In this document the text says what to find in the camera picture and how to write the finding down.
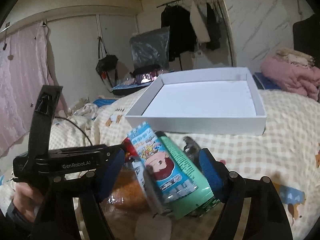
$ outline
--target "black coat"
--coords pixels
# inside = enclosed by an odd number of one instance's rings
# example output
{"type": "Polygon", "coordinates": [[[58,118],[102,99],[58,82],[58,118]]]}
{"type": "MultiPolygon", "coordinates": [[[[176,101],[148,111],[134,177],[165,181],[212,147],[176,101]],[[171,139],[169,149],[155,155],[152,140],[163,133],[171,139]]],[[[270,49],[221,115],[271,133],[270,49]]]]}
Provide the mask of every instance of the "black coat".
{"type": "Polygon", "coordinates": [[[181,6],[167,6],[161,13],[161,27],[170,27],[169,61],[185,51],[195,51],[196,34],[190,13],[181,6]]]}
{"type": "Polygon", "coordinates": [[[314,14],[308,19],[296,22],[293,27],[293,48],[314,57],[320,67],[320,23],[314,14]]]}

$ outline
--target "blue snack package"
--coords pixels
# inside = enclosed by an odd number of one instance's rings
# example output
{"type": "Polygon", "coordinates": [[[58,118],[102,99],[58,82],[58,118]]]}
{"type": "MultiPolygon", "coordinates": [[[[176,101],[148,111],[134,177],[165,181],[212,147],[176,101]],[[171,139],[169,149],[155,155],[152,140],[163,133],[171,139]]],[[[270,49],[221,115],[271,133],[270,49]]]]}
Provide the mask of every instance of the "blue snack package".
{"type": "Polygon", "coordinates": [[[148,123],[144,122],[133,129],[128,138],[143,165],[152,170],[165,203],[184,197],[198,188],[171,158],[148,123]]]}

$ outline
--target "white garment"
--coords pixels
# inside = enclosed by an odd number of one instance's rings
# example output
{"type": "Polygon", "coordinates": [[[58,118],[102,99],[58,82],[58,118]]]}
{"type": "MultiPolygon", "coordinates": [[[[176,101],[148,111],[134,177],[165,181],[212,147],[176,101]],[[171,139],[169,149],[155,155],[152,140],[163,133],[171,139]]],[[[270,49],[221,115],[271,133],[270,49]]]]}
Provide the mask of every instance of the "white garment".
{"type": "Polygon", "coordinates": [[[197,36],[198,43],[204,43],[210,41],[210,36],[205,26],[204,20],[199,12],[198,6],[192,1],[190,11],[190,22],[197,36]]]}

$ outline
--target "human hand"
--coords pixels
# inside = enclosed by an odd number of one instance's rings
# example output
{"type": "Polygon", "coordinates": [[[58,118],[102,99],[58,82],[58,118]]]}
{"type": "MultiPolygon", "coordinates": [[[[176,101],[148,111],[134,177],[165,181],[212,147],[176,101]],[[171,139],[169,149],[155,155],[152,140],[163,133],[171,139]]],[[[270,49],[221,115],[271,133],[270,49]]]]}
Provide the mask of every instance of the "human hand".
{"type": "Polygon", "coordinates": [[[43,199],[44,197],[38,189],[25,182],[16,184],[13,204],[28,221],[32,223],[35,221],[34,209],[42,203],[43,199]]]}

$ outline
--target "screw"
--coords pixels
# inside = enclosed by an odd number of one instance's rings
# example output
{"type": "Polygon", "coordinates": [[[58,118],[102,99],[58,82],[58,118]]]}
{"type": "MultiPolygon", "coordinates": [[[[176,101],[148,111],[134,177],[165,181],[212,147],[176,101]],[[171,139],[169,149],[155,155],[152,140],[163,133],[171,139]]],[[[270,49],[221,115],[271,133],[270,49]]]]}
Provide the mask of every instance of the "screw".
{"type": "Polygon", "coordinates": [[[53,179],[54,182],[60,182],[61,181],[61,177],[57,176],[53,179]]]}
{"type": "Polygon", "coordinates": [[[236,173],[235,171],[230,171],[229,176],[232,178],[236,178],[236,177],[238,177],[238,173],[236,173]]]}
{"type": "Polygon", "coordinates": [[[264,176],[263,178],[262,178],[262,180],[263,180],[263,182],[265,182],[265,183],[269,183],[271,180],[270,180],[270,178],[269,177],[266,177],[266,176],[264,176]]]}
{"type": "Polygon", "coordinates": [[[85,175],[86,175],[87,178],[91,178],[91,177],[93,177],[95,175],[95,172],[94,171],[88,171],[85,175]]]}

